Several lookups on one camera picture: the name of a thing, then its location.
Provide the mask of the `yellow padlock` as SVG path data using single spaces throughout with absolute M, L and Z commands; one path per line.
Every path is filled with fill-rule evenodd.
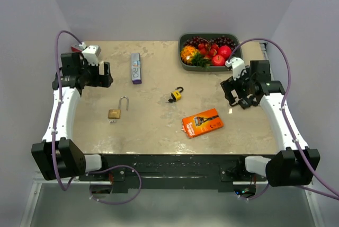
M 177 88 L 171 93 L 171 99 L 175 100 L 175 102 L 181 100 L 183 90 L 184 90 L 183 87 L 181 87 L 181 86 L 177 87 Z

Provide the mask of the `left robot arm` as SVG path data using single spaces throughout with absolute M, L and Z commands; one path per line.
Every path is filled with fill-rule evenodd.
M 32 145 L 32 156 L 46 180 L 69 178 L 91 172 L 97 180 L 110 174 L 98 154 L 84 154 L 73 141 L 77 105 L 84 87 L 108 88 L 113 83 L 108 62 L 99 63 L 98 46 L 81 52 L 61 54 L 54 81 L 53 108 L 40 143 Z

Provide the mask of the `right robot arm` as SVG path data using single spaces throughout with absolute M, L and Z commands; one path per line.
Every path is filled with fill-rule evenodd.
M 236 175 L 247 181 L 254 174 L 268 180 L 272 187 L 303 186 L 310 184 L 320 162 L 317 149 L 310 149 L 292 120 L 286 94 L 280 81 L 272 80 L 270 63 L 254 60 L 246 66 L 241 58 L 226 61 L 232 76 L 221 82 L 225 98 L 231 106 L 243 109 L 260 106 L 271 124 L 278 152 L 272 158 L 247 156 L 236 167 Z

